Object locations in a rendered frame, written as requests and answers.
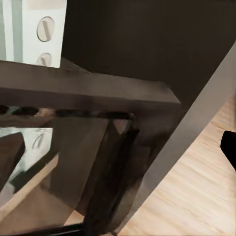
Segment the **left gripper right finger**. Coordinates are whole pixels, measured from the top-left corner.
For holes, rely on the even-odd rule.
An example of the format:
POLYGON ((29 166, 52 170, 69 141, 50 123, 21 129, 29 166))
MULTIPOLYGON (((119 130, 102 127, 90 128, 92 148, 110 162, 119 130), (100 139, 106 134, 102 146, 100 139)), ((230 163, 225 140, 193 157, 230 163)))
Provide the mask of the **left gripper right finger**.
POLYGON ((220 148, 236 170, 236 133, 224 131, 220 148))

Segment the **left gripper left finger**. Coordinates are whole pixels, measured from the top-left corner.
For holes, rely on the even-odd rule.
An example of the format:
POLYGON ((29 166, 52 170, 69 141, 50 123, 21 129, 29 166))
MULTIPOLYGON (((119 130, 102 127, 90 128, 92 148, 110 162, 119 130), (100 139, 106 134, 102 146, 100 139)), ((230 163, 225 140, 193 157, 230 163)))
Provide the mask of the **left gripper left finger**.
POLYGON ((0 136, 0 190, 26 149, 22 131, 0 136))

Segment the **microwave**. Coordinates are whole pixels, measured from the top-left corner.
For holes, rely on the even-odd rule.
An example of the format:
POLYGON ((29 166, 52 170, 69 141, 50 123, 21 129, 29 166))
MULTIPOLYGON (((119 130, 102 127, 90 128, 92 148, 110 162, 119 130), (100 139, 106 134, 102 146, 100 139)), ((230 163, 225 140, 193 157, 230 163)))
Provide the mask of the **microwave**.
POLYGON ((0 136, 26 149, 0 236, 100 236, 129 214, 183 105, 164 82, 60 68, 67 0, 0 0, 0 136))

